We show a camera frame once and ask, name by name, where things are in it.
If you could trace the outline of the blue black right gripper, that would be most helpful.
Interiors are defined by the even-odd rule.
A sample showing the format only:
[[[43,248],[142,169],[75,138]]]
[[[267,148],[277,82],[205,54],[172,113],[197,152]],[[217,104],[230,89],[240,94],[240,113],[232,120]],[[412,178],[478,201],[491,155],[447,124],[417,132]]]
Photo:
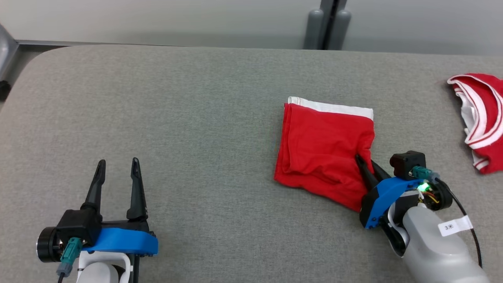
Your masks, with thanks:
[[[365,229],[378,227],[386,219],[401,224],[405,213],[419,204],[433,211],[453,204],[446,185],[423,179],[391,178],[374,160],[367,163],[359,154],[354,159],[367,190],[370,190],[363,197],[360,209],[360,222]]]

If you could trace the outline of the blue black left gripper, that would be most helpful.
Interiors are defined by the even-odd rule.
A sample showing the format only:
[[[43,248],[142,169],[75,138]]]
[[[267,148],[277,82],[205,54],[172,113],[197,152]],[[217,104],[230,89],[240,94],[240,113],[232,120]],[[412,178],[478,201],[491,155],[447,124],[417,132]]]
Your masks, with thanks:
[[[46,227],[40,233],[37,239],[39,260],[70,263],[76,261],[81,252],[115,252],[140,257],[157,255],[158,239],[149,231],[145,221],[149,213],[138,158],[132,159],[130,176],[132,191],[130,208],[126,214],[128,221],[102,223],[94,218],[62,218],[57,226]],[[102,159],[96,167],[81,209],[100,211],[105,177],[106,161]]]

